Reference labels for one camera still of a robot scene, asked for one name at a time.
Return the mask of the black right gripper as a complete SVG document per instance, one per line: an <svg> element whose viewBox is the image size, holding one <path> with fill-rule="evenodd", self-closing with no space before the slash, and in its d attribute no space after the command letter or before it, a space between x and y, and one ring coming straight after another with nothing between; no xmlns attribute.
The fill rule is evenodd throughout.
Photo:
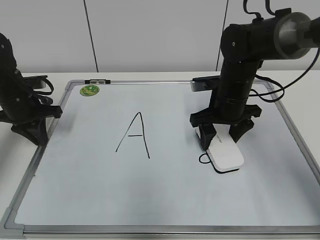
<svg viewBox="0 0 320 240"><path fill-rule="evenodd" d="M246 104L243 108L237 109L207 107L192 113L189 122L193 128L199 126L200 145L206 151L217 134L213 124L231 125L228 133L237 143L246 132L254 127L251 117L259 118L261 113L262 109L257 104Z"/></svg>

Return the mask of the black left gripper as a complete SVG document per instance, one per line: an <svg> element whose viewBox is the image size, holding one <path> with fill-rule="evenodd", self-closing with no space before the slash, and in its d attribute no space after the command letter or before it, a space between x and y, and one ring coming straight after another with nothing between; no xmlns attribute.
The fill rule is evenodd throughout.
<svg viewBox="0 0 320 240"><path fill-rule="evenodd" d="M59 119L59 105L12 103L1 104L0 121L11 124L11 131L37 146L46 146L49 141L46 118Z"/></svg>

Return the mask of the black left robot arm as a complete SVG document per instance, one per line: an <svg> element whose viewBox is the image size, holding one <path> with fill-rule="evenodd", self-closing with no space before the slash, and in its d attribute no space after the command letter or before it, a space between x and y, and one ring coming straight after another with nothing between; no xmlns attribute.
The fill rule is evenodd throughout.
<svg viewBox="0 0 320 240"><path fill-rule="evenodd" d="M37 146L48 144L47 118L59 119L63 113L49 97L54 86L47 77L22 76L10 40L0 35L0 121Z"/></svg>

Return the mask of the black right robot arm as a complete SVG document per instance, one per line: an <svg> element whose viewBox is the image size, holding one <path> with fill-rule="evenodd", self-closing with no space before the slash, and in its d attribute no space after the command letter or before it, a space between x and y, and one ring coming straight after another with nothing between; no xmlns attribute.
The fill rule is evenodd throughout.
<svg viewBox="0 0 320 240"><path fill-rule="evenodd" d="M259 13L249 24L231 24L222 33L223 64L219 75L192 80L195 92L211 91L209 106L192 113L189 121L199 129L200 145L207 150L216 136L215 124L229 126L237 142L254 127L262 110L247 104L258 69L268 60L296 60L320 46L320 20L290 8L265 19Z"/></svg>

